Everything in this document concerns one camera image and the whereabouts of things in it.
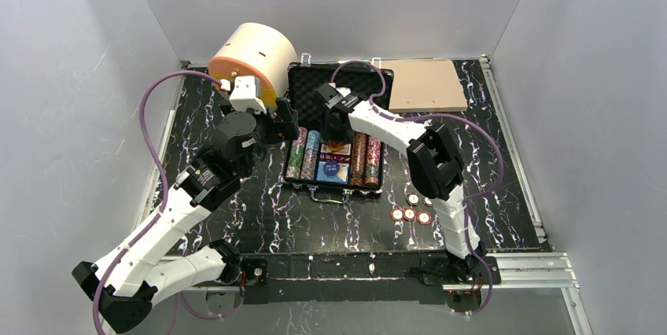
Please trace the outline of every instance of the gray wall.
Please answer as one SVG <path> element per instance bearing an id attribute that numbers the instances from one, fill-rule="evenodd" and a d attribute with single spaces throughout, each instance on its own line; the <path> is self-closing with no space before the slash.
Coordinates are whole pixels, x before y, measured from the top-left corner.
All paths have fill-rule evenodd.
<path id="1" fill-rule="evenodd" d="M 188 303 L 208 313 L 204 293 L 187 293 Z M 496 289 L 483 314 L 467 322 L 445 306 L 416 302 L 292 302 L 246 305 L 224 321 L 206 321 L 179 308 L 173 334 L 280 333 L 326 335 L 405 335 L 412 333 L 515 335 L 574 334 L 560 289 Z M 232 297 L 216 300 L 216 312 L 232 308 Z M 159 303 L 128 335 L 163 335 L 173 299 Z"/>
<path id="2" fill-rule="evenodd" d="M 521 0 L 493 54 L 596 333 L 665 333 L 667 0 Z"/>
<path id="3" fill-rule="evenodd" d="M 70 272 L 123 240 L 151 161 L 135 110 L 179 67 L 146 0 L 0 0 L 0 333 L 93 333 Z M 157 140 L 175 82 L 157 90 Z"/>
<path id="4" fill-rule="evenodd" d="M 207 63 L 244 22 L 283 32 L 298 53 L 471 57 L 491 53 L 518 0 L 148 0 L 182 60 Z"/>

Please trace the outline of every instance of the black foam lining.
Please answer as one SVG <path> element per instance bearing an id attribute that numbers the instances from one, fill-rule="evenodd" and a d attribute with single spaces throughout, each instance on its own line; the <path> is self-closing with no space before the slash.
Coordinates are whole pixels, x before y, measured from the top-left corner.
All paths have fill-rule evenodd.
<path id="1" fill-rule="evenodd" d="M 337 64 L 311 64 L 301 65 L 292 63 L 287 68 L 289 77 L 289 98 L 292 108 L 299 112 L 299 125 L 311 129 L 320 129 L 322 109 L 311 99 L 312 92 L 322 85 L 328 83 L 331 75 L 338 67 Z M 389 97 L 392 93 L 394 74 L 392 70 L 382 69 L 382 75 L 386 81 L 384 95 L 375 99 L 375 104 L 383 109 L 389 108 Z M 382 90 L 382 81 L 378 74 L 368 67 L 358 65 L 345 66 L 336 75 L 336 86 L 347 87 L 357 93 L 371 95 Z"/>

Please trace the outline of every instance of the case handle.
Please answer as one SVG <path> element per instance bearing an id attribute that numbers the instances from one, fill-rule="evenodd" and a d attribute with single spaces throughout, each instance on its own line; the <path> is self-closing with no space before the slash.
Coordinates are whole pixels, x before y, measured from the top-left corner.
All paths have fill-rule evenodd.
<path id="1" fill-rule="evenodd" d="M 316 186 L 309 186 L 308 189 L 311 191 L 311 199 L 313 201 L 316 201 L 318 203 L 323 203 L 323 204 L 340 204 L 340 205 L 345 205 L 350 202 L 350 196 L 352 195 L 351 190 L 343 190 L 343 200 L 334 200 L 334 199 L 318 199 L 315 197 L 315 191 L 317 190 Z"/>

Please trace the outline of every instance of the blue poker chip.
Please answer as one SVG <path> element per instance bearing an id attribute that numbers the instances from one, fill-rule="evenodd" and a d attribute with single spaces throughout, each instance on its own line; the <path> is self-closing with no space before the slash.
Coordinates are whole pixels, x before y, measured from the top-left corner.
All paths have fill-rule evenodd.
<path id="1" fill-rule="evenodd" d="M 340 170 L 340 168 L 338 167 L 338 163 L 330 160 L 324 164 L 323 170 L 326 175 L 334 176 L 338 174 L 338 170 Z"/>

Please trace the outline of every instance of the gray floor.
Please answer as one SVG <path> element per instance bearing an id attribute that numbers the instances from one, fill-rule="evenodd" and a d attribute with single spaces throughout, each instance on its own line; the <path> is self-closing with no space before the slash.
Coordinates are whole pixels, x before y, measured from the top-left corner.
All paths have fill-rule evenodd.
<path id="1" fill-rule="evenodd" d="M 227 296 L 221 311 L 231 306 L 233 297 Z M 205 293 L 186 298 L 207 313 Z M 173 303 L 170 298 L 159 304 L 129 334 L 165 334 Z M 221 322 L 195 318 L 180 307 L 172 334 L 574 334 L 560 289 L 497 289 L 485 311 L 470 321 L 446 310 L 412 302 L 298 302 L 246 305 Z"/>

